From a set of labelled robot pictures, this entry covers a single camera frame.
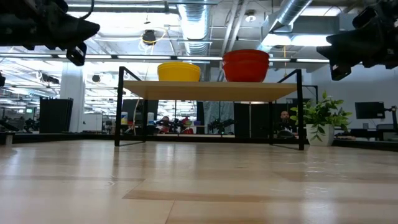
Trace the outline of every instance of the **light wood floor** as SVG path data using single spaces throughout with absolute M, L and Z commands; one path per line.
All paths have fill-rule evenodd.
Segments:
M 0 147 L 0 223 L 398 223 L 398 153 L 16 144 Z

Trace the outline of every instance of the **shelf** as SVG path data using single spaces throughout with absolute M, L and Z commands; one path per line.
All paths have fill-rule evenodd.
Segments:
M 146 100 L 274 101 L 296 91 L 288 83 L 124 81 Z

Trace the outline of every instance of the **monitor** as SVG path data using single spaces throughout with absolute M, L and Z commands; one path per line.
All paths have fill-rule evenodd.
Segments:
M 383 102 L 356 102 L 355 103 L 356 119 L 384 119 Z

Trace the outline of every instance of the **stacked red bowls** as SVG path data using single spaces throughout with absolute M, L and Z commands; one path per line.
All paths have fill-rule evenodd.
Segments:
M 261 50 L 235 50 L 223 56 L 225 78 L 229 82 L 263 82 L 269 54 Z

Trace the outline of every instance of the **ceiling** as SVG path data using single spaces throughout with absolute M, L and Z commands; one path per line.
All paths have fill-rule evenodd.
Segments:
M 66 1 L 69 4 L 89 4 L 88 1 Z M 102 3 L 125 4 L 127 1 L 96 1 Z M 306 8 L 302 15 L 306 16 L 335 16 L 345 7 L 352 6 L 356 1 L 313 1 L 310 7 Z M 246 10 L 254 10 L 255 21 L 241 23 L 238 32 L 239 40 L 233 45 L 233 50 L 255 49 L 262 41 L 261 27 L 266 15 L 279 9 L 280 0 L 274 1 L 250 1 Z M 232 0 L 221 1 L 218 5 L 211 8 L 211 18 L 209 27 L 209 55 L 219 56 L 226 33 L 226 23 L 229 19 Z M 69 12 L 72 16 L 81 17 L 85 12 Z M 93 12 L 88 21 L 95 22 L 101 26 L 100 31 L 85 43 L 88 46 L 88 54 L 154 54 L 154 55 L 185 55 L 185 46 L 181 30 L 181 21 L 176 14 L 161 13 L 131 13 L 131 12 Z M 141 35 L 147 29 L 154 29 L 157 39 L 160 39 L 154 47 L 145 49 L 141 42 Z M 28 51 L 23 47 L 0 47 L 0 52 L 9 53 L 46 53 L 64 54 L 61 50 L 49 50 L 46 47 L 36 47 L 34 51 Z M 270 54 L 274 57 L 295 57 L 295 58 L 322 58 L 317 54 L 315 47 L 301 47 L 288 45 L 274 47 Z M 44 73 L 62 81 L 61 61 L 51 60 L 25 60 L 21 58 L 0 58 L 0 71 L 6 77 L 7 85 L 22 86 L 46 86 L 48 83 L 40 81 L 40 74 Z M 86 62 L 84 71 L 87 77 L 86 105 L 88 110 L 100 108 L 107 105 L 113 106 L 109 98 L 102 96 L 116 96 L 116 91 L 112 89 L 95 89 L 96 87 L 117 86 L 117 74 L 120 66 L 125 66 L 132 70 L 141 79 L 157 80 L 157 66 L 159 63 L 142 62 Z M 101 82 L 94 83 L 91 78 L 93 75 L 100 75 Z M 55 88 L 21 88 L 19 90 L 3 90 L 2 97 L 10 98 L 15 95 L 26 97 L 32 96 L 52 96 L 59 95 L 59 87 Z M 87 103 L 89 99 L 96 100 L 99 106 Z

